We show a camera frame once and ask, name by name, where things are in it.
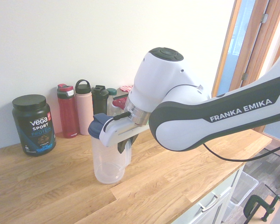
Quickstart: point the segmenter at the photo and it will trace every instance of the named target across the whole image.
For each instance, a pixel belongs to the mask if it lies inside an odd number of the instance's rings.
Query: clear plastic cup
[[[104,184],[112,184],[120,181],[125,174],[125,169],[131,162],[131,141],[128,140],[125,150],[120,154],[117,144],[105,147],[102,142],[91,137],[94,175],[98,181]]]

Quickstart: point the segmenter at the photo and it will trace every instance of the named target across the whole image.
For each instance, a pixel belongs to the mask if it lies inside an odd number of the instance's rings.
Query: butcher block counter
[[[56,141],[40,157],[27,156],[20,144],[0,149],[0,224],[169,224],[244,164],[204,146],[166,150],[147,130],[133,144],[123,179],[104,185],[93,173],[90,136],[57,134]],[[247,130],[206,145],[247,159],[270,141]]]

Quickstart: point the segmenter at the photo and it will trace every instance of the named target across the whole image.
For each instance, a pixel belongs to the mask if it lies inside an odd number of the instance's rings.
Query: white cabinet
[[[220,224],[243,170],[241,167],[172,224]]]

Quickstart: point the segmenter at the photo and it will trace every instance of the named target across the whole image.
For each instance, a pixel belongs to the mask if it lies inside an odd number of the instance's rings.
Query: storage bin
[[[245,172],[241,173],[226,212],[223,216],[223,222],[225,222],[230,217],[231,212],[248,197],[248,195],[256,188],[258,184],[258,180],[254,179]]]

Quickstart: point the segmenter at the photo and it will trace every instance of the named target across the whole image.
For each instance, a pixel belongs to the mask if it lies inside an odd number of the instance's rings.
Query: drawer handle
[[[216,198],[215,201],[210,203],[210,205],[206,208],[202,204],[199,203],[199,205],[202,208],[202,212],[206,212],[206,211],[210,210],[212,207],[214,207],[219,202],[221,196],[214,194],[214,197]]]

